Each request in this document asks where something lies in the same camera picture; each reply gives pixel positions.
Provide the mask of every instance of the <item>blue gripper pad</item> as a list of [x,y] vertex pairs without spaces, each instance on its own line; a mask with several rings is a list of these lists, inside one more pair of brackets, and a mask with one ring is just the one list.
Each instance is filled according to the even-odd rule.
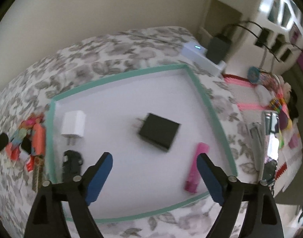
[[99,164],[101,160],[103,160],[103,162],[101,163],[97,172],[95,173],[92,180],[88,184],[87,194],[85,197],[85,201],[88,206],[92,202],[97,200],[97,198],[103,188],[103,185],[104,185],[108,175],[110,174],[110,171],[113,166],[113,157],[110,153],[105,152],[97,164]]
[[223,198],[223,187],[220,184],[220,182],[217,180],[217,177],[215,176],[215,168],[217,168],[209,159],[209,157],[206,154],[200,154],[198,155],[198,158],[196,160],[196,166],[198,168],[198,171],[208,188],[208,191],[213,199],[213,201],[217,202],[222,206],[224,204],[224,198]]

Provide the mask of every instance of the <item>beige wall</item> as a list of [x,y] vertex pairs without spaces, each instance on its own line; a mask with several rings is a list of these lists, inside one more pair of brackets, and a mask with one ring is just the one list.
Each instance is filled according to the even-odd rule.
[[16,0],[0,23],[0,91],[35,61],[87,37],[182,26],[196,33],[205,0]]

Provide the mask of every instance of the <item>silver screw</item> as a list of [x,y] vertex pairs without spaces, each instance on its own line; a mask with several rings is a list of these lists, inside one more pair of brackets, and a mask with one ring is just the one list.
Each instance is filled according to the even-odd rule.
[[229,180],[230,182],[236,182],[238,179],[237,179],[235,176],[229,176],[229,177],[228,177],[228,180]]
[[43,182],[43,184],[42,184],[42,186],[44,186],[44,187],[47,187],[47,186],[49,186],[50,185],[50,181],[44,181]]
[[268,185],[268,184],[267,184],[267,181],[265,181],[265,180],[260,180],[259,183],[260,183],[261,185],[263,185],[263,186],[267,186],[267,185]]
[[73,181],[81,181],[82,177],[81,176],[74,176]]

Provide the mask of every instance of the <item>floral pattern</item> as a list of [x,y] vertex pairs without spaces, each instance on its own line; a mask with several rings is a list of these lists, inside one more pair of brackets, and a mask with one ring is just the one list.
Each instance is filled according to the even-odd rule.
[[[238,168],[238,178],[257,179],[252,153],[246,143],[243,119],[227,83],[212,77],[196,63],[180,55],[184,43],[195,41],[185,28],[159,27],[117,32],[77,42],[34,63],[0,92],[0,133],[11,135],[31,112],[49,109],[52,97],[89,81],[139,68],[186,63],[210,97],[228,138]],[[31,190],[32,173],[23,162],[14,166],[0,153],[0,216],[12,237],[24,235],[36,194]],[[221,207],[211,197],[161,215],[135,221],[98,224],[104,237],[179,238],[205,237]],[[245,205],[235,224],[237,237]],[[68,222],[71,237],[79,237]]]

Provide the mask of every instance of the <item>white electronic device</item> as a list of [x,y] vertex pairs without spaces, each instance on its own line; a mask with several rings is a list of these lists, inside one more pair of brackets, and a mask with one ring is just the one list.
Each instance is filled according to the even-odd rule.
[[206,70],[212,76],[219,76],[221,71],[224,70],[226,63],[221,61],[219,64],[215,64],[205,57],[207,49],[200,46],[197,42],[188,42],[184,44],[181,50],[181,55],[187,57],[191,61],[197,63],[200,68]]
[[80,110],[70,111],[64,114],[61,135],[68,138],[68,145],[71,139],[72,145],[74,145],[76,138],[82,138],[84,136],[85,117],[85,113]]

